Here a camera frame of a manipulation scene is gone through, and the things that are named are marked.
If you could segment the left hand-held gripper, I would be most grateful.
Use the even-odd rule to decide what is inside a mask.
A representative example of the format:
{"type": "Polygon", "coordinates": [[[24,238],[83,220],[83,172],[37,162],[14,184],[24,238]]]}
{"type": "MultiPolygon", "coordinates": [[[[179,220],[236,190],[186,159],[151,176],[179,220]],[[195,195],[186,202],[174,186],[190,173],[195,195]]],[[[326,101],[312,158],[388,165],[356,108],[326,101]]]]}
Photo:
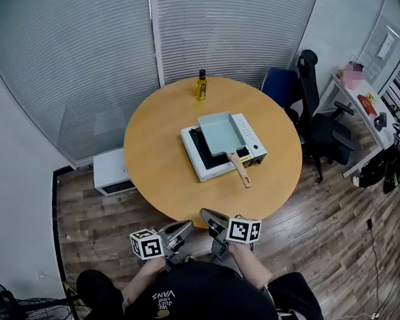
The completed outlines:
{"type": "Polygon", "coordinates": [[[130,234],[132,250],[143,263],[157,257],[164,258],[169,271],[182,262],[179,249],[193,228],[193,221],[183,220],[167,224],[158,231],[145,228],[133,232],[130,234]]]}

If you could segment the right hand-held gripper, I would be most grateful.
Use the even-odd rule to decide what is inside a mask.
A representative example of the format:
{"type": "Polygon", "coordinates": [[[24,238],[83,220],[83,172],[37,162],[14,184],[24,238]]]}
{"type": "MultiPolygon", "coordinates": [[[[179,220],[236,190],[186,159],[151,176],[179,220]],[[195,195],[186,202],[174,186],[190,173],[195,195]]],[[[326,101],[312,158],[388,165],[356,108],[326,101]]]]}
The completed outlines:
{"type": "Polygon", "coordinates": [[[261,220],[229,218],[208,208],[201,208],[199,215],[208,226],[209,235],[213,238],[211,252],[220,261],[228,250],[229,242],[249,244],[252,250],[254,243],[259,241],[261,220]]]}

